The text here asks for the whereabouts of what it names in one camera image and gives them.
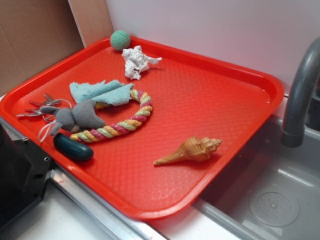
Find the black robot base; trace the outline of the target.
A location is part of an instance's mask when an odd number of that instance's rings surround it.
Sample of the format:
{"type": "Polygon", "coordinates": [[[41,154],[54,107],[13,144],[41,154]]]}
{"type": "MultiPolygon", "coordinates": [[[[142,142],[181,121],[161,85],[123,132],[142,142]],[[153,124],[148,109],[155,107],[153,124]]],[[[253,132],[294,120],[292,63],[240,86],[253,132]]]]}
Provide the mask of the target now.
{"type": "Polygon", "coordinates": [[[13,140],[0,126],[0,230],[44,199],[52,157],[30,139],[13,140]]]}

